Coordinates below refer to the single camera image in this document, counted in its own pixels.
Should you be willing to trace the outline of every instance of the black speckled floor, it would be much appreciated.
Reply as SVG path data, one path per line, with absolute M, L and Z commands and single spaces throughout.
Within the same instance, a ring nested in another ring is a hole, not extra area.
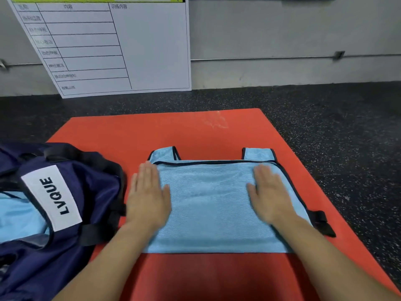
M 401 288 L 401 82 L 0 98 L 0 138 L 44 142 L 73 116 L 252 107 Z

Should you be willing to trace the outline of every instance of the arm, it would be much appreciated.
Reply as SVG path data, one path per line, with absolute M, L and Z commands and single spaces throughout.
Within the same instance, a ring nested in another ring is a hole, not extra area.
M 126 223 L 53 301 L 117 301 L 132 267 L 171 212 L 170 189 L 160 189 L 155 165 L 141 164 L 131 179 Z
M 280 177 L 269 167 L 255 167 L 254 175 L 258 190 L 252 184 L 247 188 L 256 214 L 273 225 L 298 255 L 323 301 L 401 300 L 295 213 Z

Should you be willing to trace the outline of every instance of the black bag strap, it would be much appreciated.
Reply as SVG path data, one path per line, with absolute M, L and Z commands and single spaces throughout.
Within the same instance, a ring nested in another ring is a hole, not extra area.
M 92 246 L 105 243 L 113 238 L 118 230 L 120 216 L 125 216 L 124 192 L 126 176 L 122 167 L 105 159 L 97 152 L 84 152 L 71 144 L 57 144 L 44 150 L 44 157 L 50 162 L 79 161 L 100 172 L 115 175 L 120 181 L 120 190 L 117 197 L 110 203 L 104 219 L 96 224 L 83 224 L 79 243 L 82 246 Z
M 336 237 L 336 233 L 334 232 L 333 228 L 329 225 L 327 222 L 327 217 L 324 211 L 318 210 L 318 211 L 312 211 L 312 210 L 307 210 L 309 219 L 313 225 L 321 234 L 325 236 L 329 236 L 332 238 Z

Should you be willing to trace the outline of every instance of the red mat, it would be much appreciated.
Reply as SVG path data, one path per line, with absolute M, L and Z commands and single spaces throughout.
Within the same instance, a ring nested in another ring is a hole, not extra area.
M 71 118 L 49 140 L 99 151 L 128 177 L 151 151 L 176 146 L 184 159 L 241 159 L 241 149 L 272 148 L 311 210 L 324 210 L 328 238 L 390 289 L 395 285 L 259 109 Z M 101 250 L 97 247 L 94 256 Z M 143 254 L 122 300 L 318 300 L 294 254 Z

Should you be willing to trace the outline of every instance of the scuff mark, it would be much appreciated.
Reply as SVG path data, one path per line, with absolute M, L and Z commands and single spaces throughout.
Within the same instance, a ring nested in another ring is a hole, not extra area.
M 228 123 L 226 119 L 220 114 L 220 111 L 210 113 L 210 118 L 204 119 L 203 123 L 205 125 L 211 126 L 213 129 L 215 127 L 221 129 L 227 129 Z

